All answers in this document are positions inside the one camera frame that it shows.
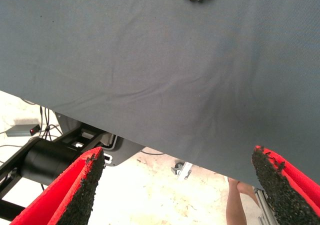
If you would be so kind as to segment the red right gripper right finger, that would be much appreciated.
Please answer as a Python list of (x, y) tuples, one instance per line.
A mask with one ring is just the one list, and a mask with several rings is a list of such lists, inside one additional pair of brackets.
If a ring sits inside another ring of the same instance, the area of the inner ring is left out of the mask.
[(320, 223), (320, 186), (316, 182), (263, 146), (254, 148), (251, 161), (278, 224)]

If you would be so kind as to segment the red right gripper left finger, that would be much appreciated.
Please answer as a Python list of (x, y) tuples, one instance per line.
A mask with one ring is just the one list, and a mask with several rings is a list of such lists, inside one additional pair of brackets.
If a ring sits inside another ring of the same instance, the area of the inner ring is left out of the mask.
[(105, 166), (102, 148), (80, 155), (12, 225), (87, 225)]

